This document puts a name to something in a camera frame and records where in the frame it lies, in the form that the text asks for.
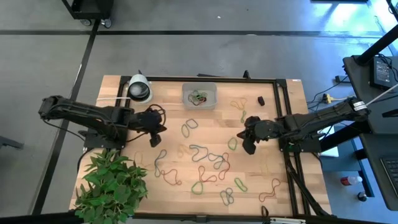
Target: wheel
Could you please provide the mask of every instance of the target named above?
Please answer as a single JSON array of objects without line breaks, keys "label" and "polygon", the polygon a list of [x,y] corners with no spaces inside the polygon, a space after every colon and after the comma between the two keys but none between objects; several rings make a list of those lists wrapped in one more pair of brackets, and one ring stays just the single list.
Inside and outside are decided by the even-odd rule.
[{"label": "wheel", "polygon": [[104,25],[105,28],[109,29],[112,26],[112,21],[110,19],[102,19],[101,24]]},{"label": "wheel", "polygon": [[91,26],[91,20],[89,20],[89,19],[80,19],[80,22],[81,22],[84,26]]}]

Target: black desk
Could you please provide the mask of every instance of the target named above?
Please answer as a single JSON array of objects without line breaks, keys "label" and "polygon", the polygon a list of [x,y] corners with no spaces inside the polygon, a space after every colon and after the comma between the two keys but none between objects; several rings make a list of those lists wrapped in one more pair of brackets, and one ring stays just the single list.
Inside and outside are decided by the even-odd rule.
[{"label": "black desk", "polygon": [[[383,92],[369,86],[369,67],[357,65],[352,57],[344,58],[343,62],[359,99],[367,103]],[[392,63],[397,65],[398,59],[393,58]],[[383,156],[398,156],[398,118],[382,117],[382,113],[398,108],[398,98],[371,104],[368,108],[371,110],[371,114],[367,121],[354,122],[328,136],[322,141],[321,147],[323,150],[329,149],[353,137],[360,136],[363,149],[356,151],[356,157],[358,159],[368,158],[387,208],[398,210],[398,197],[394,193],[380,160]]]}]

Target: wooden tabletop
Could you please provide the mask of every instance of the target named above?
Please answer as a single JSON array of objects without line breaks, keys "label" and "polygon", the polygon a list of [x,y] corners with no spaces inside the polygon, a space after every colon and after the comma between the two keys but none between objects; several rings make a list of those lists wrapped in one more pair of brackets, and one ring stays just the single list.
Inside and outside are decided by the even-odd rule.
[{"label": "wooden tabletop", "polygon": [[[120,76],[106,75],[103,78],[98,98],[116,97]],[[241,146],[242,140],[238,140],[235,151],[228,148],[228,141],[236,134],[244,130],[240,122],[242,111],[230,105],[231,101],[247,99],[245,110],[248,116],[259,116],[261,119],[274,119],[277,117],[274,92],[271,84],[265,83],[216,83],[218,92],[218,104],[214,110],[198,111],[185,110],[182,101],[183,82],[152,82],[154,97],[148,104],[131,102],[131,108],[136,111],[144,111],[150,104],[156,103],[166,110],[166,132],[160,134],[162,142],[155,148],[149,144],[149,136],[145,135],[130,142],[122,150],[122,155],[135,159],[138,166],[148,169],[148,175],[144,178],[149,191],[148,198],[144,198],[136,213],[163,213],[163,214],[209,214],[209,215],[261,215],[261,205],[269,210],[270,215],[292,215],[290,205],[289,188],[285,164],[282,153],[279,151],[277,140],[263,141],[257,145],[254,155],[247,154]],[[289,98],[293,113],[308,113],[301,80],[287,80]],[[281,105],[285,113],[283,93],[280,92]],[[257,97],[262,96],[264,106],[260,106]],[[98,100],[97,106],[114,106],[115,100]],[[181,127],[188,119],[194,119],[198,127],[190,129],[190,136],[185,138],[181,133]],[[129,139],[137,136],[131,131]],[[222,163],[219,169],[213,167],[214,162],[208,158],[199,162],[193,162],[192,157],[196,151],[189,145],[197,144],[208,148],[209,153],[222,155],[229,154],[229,170],[223,180],[218,174],[228,168],[228,163]],[[167,182],[175,182],[175,172],[165,176],[155,177],[154,161],[162,149],[167,151],[165,158],[158,161],[160,170],[165,172],[176,169],[177,180],[181,185],[170,185]],[[81,161],[80,167],[90,163],[87,154]],[[205,156],[205,150],[200,150],[194,158]],[[301,154],[305,183],[317,202],[327,212],[331,212],[322,169],[319,161],[311,154]],[[193,194],[192,186],[199,181],[200,166],[205,167],[203,179],[215,175],[216,182],[203,183],[203,193]],[[82,177],[85,175],[80,169],[76,186],[87,186]],[[234,183],[239,177],[248,188],[242,192]],[[264,202],[259,201],[259,194],[272,192],[272,180],[279,179],[281,185],[275,188],[275,195],[267,197]],[[220,197],[220,192],[232,188],[234,203],[226,206]],[[195,186],[200,191],[200,184]],[[70,208],[75,208],[76,196],[72,194]],[[300,191],[296,186],[296,196],[300,213],[303,213]]]}]

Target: white cable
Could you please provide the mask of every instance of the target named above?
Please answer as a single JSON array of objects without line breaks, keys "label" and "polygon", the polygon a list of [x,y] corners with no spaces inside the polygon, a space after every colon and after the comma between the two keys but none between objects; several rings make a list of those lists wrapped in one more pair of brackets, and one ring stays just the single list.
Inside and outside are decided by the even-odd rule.
[{"label": "white cable", "polygon": [[390,92],[391,90],[393,90],[397,86],[398,86],[398,83],[396,85],[394,85],[393,87],[391,87],[390,89],[388,89],[387,91],[385,91],[384,93],[381,93],[375,99],[369,101],[369,103],[366,103],[365,106],[369,106],[371,103],[375,102],[377,99],[379,99],[380,97],[384,96],[386,93]]},{"label": "white cable", "polygon": [[118,99],[127,100],[127,99],[130,99],[130,97],[97,98],[97,100],[118,100]]}]

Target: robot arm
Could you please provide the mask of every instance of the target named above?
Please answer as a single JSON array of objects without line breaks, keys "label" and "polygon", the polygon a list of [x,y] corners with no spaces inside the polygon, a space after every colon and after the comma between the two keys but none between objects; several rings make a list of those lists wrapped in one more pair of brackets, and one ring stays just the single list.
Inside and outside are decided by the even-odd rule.
[{"label": "robot arm", "polygon": [[245,130],[237,137],[243,139],[243,148],[254,154],[254,142],[279,138],[290,151],[302,151],[304,146],[318,143],[322,134],[317,131],[344,120],[365,121],[370,111],[357,98],[348,98],[334,106],[310,114],[290,114],[275,121],[260,120],[258,116],[246,119]]},{"label": "robot arm", "polygon": [[143,112],[134,113],[131,108],[114,106],[100,108],[78,103],[62,96],[50,96],[43,99],[39,115],[43,120],[65,119],[90,128],[89,131],[79,132],[86,137],[86,141],[88,138],[100,138],[103,143],[105,142],[105,146],[116,143],[117,146],[124,147],[127,130],[133,130],[137,133],[149,133],[150,144],[155,147],[161,142],[158,133],[167,128],[164,122],[161,124],[165,110],[160,106],[158,106],[159,110],[155,110],[152,106],[157,105],[151,105]]}]

